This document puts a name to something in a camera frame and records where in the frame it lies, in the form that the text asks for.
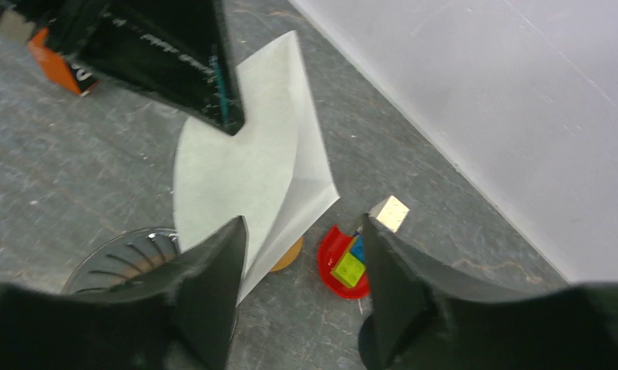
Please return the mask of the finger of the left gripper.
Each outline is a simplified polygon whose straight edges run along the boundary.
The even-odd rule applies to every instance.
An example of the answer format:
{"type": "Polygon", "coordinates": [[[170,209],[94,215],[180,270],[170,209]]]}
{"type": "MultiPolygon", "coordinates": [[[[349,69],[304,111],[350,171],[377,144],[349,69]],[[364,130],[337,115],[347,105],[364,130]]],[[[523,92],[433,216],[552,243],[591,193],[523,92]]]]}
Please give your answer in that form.
{"type": "Polygon", "coordinates": [[[49,48],[236,135],[245,111],[221,1],[65,1],[49,48]]]}

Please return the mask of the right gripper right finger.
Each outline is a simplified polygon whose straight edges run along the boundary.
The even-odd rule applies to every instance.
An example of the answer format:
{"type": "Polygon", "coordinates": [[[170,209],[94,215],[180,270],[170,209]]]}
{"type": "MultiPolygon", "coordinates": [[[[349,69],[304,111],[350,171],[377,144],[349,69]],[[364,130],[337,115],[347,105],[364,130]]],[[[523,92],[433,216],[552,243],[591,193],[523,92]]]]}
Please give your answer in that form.
{"type": "Polygon", "coordinates": [[[368,369],[618,369],[618,282],[527,293],[480,280],[374,228],[368,369]]]}

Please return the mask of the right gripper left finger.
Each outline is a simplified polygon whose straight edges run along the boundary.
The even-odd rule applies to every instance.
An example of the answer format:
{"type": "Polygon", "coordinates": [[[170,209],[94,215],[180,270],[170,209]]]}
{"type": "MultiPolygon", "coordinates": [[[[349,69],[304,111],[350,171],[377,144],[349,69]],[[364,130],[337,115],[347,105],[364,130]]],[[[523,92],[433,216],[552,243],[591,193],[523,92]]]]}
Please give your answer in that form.
{"type": "Polygon", "coordinates": [[[90,254],[58,294],[0,283],[0,369],[224,369],[247,251],[242,216],[186,251],[166,227],[90,254]]]}

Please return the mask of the orange coffee filter box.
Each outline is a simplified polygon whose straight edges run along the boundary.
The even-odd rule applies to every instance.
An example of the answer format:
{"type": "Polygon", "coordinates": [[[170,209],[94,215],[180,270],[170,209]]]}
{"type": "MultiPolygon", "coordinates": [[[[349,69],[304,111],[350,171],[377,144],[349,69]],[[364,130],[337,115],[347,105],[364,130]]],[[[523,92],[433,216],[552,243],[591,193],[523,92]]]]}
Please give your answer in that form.
{"type": "Polygon", "coordinates": [[[0,34],[13,42],[25,44],[44,75],[55,84],[74,93],[86,96],[99,80],[80,65],[66,61],[45,46],[47,28],[37,30],[34,22],[27,22],[22,15],[3,10],[0,14],[0,34]]]}

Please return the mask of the white paper coffee filter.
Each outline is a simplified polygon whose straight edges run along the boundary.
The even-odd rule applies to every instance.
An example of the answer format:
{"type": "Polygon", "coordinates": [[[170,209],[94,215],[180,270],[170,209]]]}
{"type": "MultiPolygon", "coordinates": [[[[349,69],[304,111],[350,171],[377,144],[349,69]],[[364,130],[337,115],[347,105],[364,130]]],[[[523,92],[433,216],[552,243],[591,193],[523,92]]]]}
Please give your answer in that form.
{"type": "Polygon", "coordinates": [[[296,32],[237,66],[246,121],[235,135],[189,117],[173,171],[180,248],[229,219],[247,224],[246,297],[338,198],[296,32]]]}

